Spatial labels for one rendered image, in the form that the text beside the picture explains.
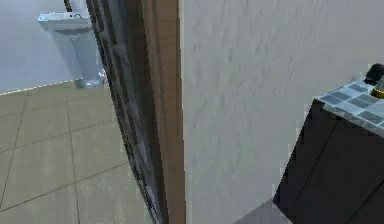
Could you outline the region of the yellow based glass object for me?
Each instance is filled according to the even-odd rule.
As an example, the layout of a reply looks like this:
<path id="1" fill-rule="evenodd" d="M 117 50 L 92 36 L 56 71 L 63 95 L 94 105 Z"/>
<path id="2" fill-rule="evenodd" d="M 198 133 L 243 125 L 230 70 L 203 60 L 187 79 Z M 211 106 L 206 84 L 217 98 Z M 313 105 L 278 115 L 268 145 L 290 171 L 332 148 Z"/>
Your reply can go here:
<path id="1" fill-rule="evenodd" d="M 377 99 L 384 99 L 384 75 L 372 89 L 370 95 Z"/>

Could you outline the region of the black round object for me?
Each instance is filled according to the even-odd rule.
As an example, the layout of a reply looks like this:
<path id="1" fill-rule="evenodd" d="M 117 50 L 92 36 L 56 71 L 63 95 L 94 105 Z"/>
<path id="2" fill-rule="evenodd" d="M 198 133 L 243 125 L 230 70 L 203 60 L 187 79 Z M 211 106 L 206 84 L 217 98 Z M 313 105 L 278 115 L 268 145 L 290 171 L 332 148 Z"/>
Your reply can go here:
<path id="1" fill-rule="evenodd" d="M 375 63 L 367 71 L 364 82 L 369 85 L 376 85 L 383 75 L 384 65 L 380 63 Z"/>

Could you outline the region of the brown wooden room door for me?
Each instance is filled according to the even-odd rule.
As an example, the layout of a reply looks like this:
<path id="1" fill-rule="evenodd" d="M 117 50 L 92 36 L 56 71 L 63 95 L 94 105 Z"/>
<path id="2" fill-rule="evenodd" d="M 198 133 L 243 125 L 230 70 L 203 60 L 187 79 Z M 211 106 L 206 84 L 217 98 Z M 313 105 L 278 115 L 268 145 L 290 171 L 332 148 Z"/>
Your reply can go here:
<path id="1" fill-rule="evenodd" d="M 85 0 L 153 224 L 187 224 L 179 0 Z"/>

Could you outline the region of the white pedestal sink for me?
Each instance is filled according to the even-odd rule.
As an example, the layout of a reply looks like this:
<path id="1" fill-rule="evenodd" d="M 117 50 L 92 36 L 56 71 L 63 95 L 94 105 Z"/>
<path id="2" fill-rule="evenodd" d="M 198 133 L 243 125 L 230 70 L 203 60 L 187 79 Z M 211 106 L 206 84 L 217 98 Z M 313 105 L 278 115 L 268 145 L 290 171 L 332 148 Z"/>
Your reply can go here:
<path id="1" fill-rule="evenodd" d="M 80 69 L 80 78 L 76 81 L 79 88 L 104 85 L 105 70 L 88 15 L 81 12 L 41 13 L 37 22 L 56 42 L 72 44 L 74 56 L 71 61 L 77 61 Z"/>

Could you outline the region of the black cabinet with tiled top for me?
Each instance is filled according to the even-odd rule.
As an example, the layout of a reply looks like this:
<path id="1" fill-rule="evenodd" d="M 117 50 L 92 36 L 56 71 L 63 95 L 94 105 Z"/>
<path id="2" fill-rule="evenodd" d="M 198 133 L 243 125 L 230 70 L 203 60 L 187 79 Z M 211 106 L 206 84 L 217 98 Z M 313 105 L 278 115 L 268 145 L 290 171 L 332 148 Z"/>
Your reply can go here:
<path id="1" fill-rule="evenodd" d="M 362 80 L 316 96 L 273 203 L 292 224 L 384 224 L 384 99 Z"/>

